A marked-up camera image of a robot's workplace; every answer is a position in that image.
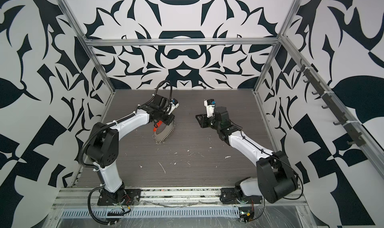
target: gray table surface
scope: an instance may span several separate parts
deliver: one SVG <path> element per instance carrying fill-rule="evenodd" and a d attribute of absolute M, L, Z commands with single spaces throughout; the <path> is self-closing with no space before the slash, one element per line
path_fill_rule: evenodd
<path fill-rule="evenodd" d="M 117 90 L 104 122 L 128 115 L 153 93 L 152 90 Z M 158 94 L 168 97 L 169 91 Z M 216 106 L 227 108 L 230 119 L 242 126 L 243 132 L 272 149 L 250 89 L 175 90 L 172 97 L 180 105 L 173 112 L 176 127 L 169 139 L 155 144 L 153 123 L 150 123 L 120 140 L 116 162 L 126 186 L 226 186 L 245 177 L 257 177 L 250 160 L 220 140 L 216 130 L 200 128 L 195 119 L 195 115 L 206 113 L 203 101 L 214 99 Z M 97 174 L 85 168 L 76 187 L 96 187 L 99 183 Z"/>

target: black and white patterned wall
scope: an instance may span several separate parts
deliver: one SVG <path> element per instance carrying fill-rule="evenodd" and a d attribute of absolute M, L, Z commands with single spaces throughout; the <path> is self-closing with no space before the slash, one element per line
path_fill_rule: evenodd
<path fill-rule="evenodd" d="M 94 39 L 269 37 L 293 0 L 67 0 Z"/>
<path fill-rule="evenodd" d="M 104 46 L 94 48 L 116 89 L 253 88 L 272 45 Z"/>
<path fill-rule="evenodd" d="M 0 61 L 0 226 L 32 227 L 110 92 L 55 0 L 0 0 Z"/>
<path fill-rule="evenodd" d="M 91 39 L 276 37 L 293 0 L 67 0 Z M 117 89 L 253 88 L 270 45 L 98 47 Z"/>
<path fill-rule="evenodd" d="M 384 5 L 303 0 L 288 37 L 384 146 Z M 382 227 L 384 180 L 281 48 L 259 94 L 274 138 L 303 178 L 318 224 Z"/>

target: chain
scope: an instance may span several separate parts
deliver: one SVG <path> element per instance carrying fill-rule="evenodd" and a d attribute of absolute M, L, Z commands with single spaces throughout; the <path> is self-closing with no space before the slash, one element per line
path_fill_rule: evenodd
<path fill-rule="evenodd" d="M 164 139 L 162 140 L 156 140 L 156 137 L 154 137 L 154 135 L 152 136 L 153 139 L 155 139 L 155 142 L 156 144 L 160 145 L 163 141 L 165 141 L 166 139 L 168 139 L 170 137 L 170 135 L 172 135 L 172 132 L 173 130 L 175 129 L 175 126 L 176 126 L 176 123 L 174 122 L 173 124 L 173 127 L 172 127 L 172 130 L 170 130 L 170 132 L 166 135 L 166 137 L 164 137 Z"/>

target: cable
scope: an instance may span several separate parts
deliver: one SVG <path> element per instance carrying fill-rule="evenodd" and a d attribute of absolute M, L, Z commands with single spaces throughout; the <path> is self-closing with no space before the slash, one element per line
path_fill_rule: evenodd
<path fill-rule="evenodd" d="M 107 222 L 107 221 L 102 221 L 102 220 L 99 220 L 92 212 L 92 209 L 91 209 L 91 196 L 92 196 L 92 193 L 96 190 L 101 190 L 103 189 L 104 186 L 100 186 L 100 187 L 96 187 L 94 188 L 93 190 L 91 190 L 91 192 L 89 193 L 88 195 L 88 202 L 87 202 L 87 205 L 88 205 L 88 211 L 89 211 L 89 214 L 91 215 L 91 217 L 94 219 L 94 221 L 96 221 L 97 223 L 99 224 L 102 224 L 102 225 L 110 225 L 111 222 Z"/>
<path fill-rule="evenodd" d="M 301 180 L 299 174 L 297 174 L 297 177 L 299 178 L 300 183 L 301 183 L 301 194 L 300 194 L 300 196 L 297 197 L 297 198 L 285 198 L 285 197 L 283 197 L 283 199 L 286 199 L 286 200 L 298 200 L 300 197 L 303 196 L 303 193 L 304 193 L 304 185 L 303 185 L 303 181 Z"/>
<path fill-rule="evenodd" d="M 91 142 L 92 139 L 94 139 L 98 134 L 100 134 L 101 132 L 105 131 L 106 129 L 112 127 L 116 125 L 116 123 L 111 123 L 109 125 L 104 125 L 103 127 L 101 127 L 100 129 L 98 129 L 97 131 L 95 131 L 93 134 L 91 134 L 89 136 L 89 138 L 87 139 L 86 142 L 84 142 L 83 144 L 83 147 L 81 148 L 80 152 L 79 152 L 79 158 L 78 158 L 78 162 L 80 165 L 84 166 L 84 167 L 90 167 L 90 168 L 94 168 L 96 170 L 98 170 L 99 168 L 93 164 L 85 164 L 84 163 L 84 153 L 85 151 L 87 150 L 88 146 L 89 146 L 89 143 Z"/>
<path fill-rule="evenodd" d="M 147 101 L 146 103 L 144 103 L 144 105 L 148 105 L 151 101 L 153 101 L 155 95 L 157 94 L 157 91 L 159 90 L 160 87 L 162 87 L 165 83 L 168 83 L 170 85 L 170 92 L 169 92 L 169 102 L 172 100 L 172 83 L 170 81 L 167 81 L 167 80 L 164 80 L 164 81 L 161 81 L 156 89 L 155 89 L 155 93 L 153 94 L 152 98 Z"/>
<path fill-rule="evenodd" d="M 230 202 L 232 200 L 237 200 L 237 198 L 233 198 L 233 199 L 229 199 L 229 200 L 223 200 L 223 195 L 227 195 L 226 192 L 223 192 L 219 198 L 219 200 L 221 201 L 221 203 L 224 203 L 224 202 Z"/>
<path fill-rule="evenodd" d="M 240 135 L 243 137 L 244 140 L 248 141 L 250 144 L 252 144 L 254 147 L 256 147 L 261 153 L 264 153 L 264 154 L 267 154 L 267 155 L 272 156 L 271 154 L 268 154 L 268 153 L 264 152 L 263 149 L 260 149 L 260 148 L 257 147 L 255 144 L 253 144 L 252 142 L 250 142 L 249 140 L 247 140 L 247 139 L 243 136 L 243 134 L 242 134 L 243 127 L 241 127 L 241 126 L 239 126 L 239 125 L 236 125 L 236 126 L 240 127 Z M 281 159 L 276 158 L 276 157 L 273 157 L 273 158 L 276 159 L 276 160 L 281 161 L 282 163 L 286 164 L 289 168 L 291 168 L 291 170 L 293 171 L 293 173 L 294 173 L 295 175 L 297 175 L 297 177 L 299 178 L 300 183 L 301 183 L 301 194 L 300 194 L 299 197 L 296 197 L 296 198 L 285 198 L 285 197 L 283 197 L 283 198 L 284 198 L 284 199 L 287 199 L 287 200 L 298 200 L 298 199 L 300 199 L 300 197 L 302 197 L 302 196 L 303 196 L 303 193 L 304 193 L 304 185 L 303 185 L 303 181 L 301 180 L 299 174 L 298 174 L 298 173 L 297 173 L 297 172 L 296 172 L 296 171 L 295 171 L 289 164 L 285 163 L 285 162 L 282 161 Z"/>
<path fill-rule="evenodd" d="M 165 80 L 165 81 L 161 81 L 161 82 L 157 85 L 154 95 L 156 95 L 156 93 L 157 93 L 157 91 L 159 90 L 159 88 L 160 88 L 161 86 L 163 86 L 165 83 L 169 83 L 169 84 L 170 84 L 170 93 L 169 93 L 169 103 L 170 103 L 171 98 L 172 98 L 172 84 L 171 84 L 170 81 L 167 81 L 167 80 Z M 152 96 L 152 98 L 151 98 L 149 101 L 147 101 L 144 105 L 147 105 L 149 102 L 153 101 L 154 97 L 155 97 L 155 96 Z M 127 119 L 129 119 L 129 118 L 134 117 L 134 116 L 136 115 L 137 109 L 138 109 L 139 107 L 140 107 L 140 106 L 136 107 L 136 110 L 135 110 L 134 113 L 132 113 L 132 114 L 130 114 L 130 115 L 127 115 L 126 117 L 123 117 L 123 118 L 121 118 L 120 120 L 117 120 L 116 122 L 117 122 L 117 123 L 120 123 L 120 122 L 122 122 L 122 121 L 124 121 L 124 120 L 127 120 Z M 95 131 L 93 134 L 91 134 L 91 135 L 89 136 L 89 138 L 87 139 L 86 142 L 84 142 L 83 147 L 81 148 L 81 150 L 80 150 L 80 152 L 79 152 L 78 162 L 79 162 L 80 165 L 82 165 L 82 166 L 84 166 L 84 167 L 94 168 L 95 170 L 98 170 L 98 169 L 99 169 L 96 165 L 93 165 L 93 164 L 86 164 L 86 163 L 84 162 L 84 153 L 85 153 L 85 151 L 88 149 L 88 147 L 89 147 L 89 143 L 91 142 L 92 139 L 94 139 L 98 134 L 102 133 L 103 131 L 105 131 L 106 129 L 108 129 L 108 128 L 114 126 L 114 125 L 116 125 L 115 122 L 114 122 L 114 123 L 111 123 L 111 124 L 109 124 L 109 125 L 105 125 L 105 126 L 101 127 L 100 129 L 98 129 L 97 131 Z"/>
<path fill-rule="evenodd" d="M 253 218 L 252 220 L 249 220 L 248 222 L 251 222 L 251 221 L 254 221 L 254 220 L 257 220 L 258 218 L 260 218 L 260 216 L 262 216 L 263 215 L 263 213 L 264 213 L 264 210 L 265 210 L 265 197 L 263 196 L 263 199 L 264 199 L 264 205 L 263 205 L 263 210 L 262 210 L 262 212 L 260 213 L 260 215 L 259 216 L 257 216 L 256 218 Z"/>

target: orange tag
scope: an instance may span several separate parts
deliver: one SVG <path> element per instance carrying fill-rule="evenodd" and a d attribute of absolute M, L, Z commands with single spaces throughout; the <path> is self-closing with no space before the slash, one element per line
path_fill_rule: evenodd
<path fill-rule="evenodd" d="M 157 128 L 159 128 L 160 125 L 161 125 L 162 123 L 163 123 L 162 121 L 159 121 L 159 122 L 156 124 Z"/>

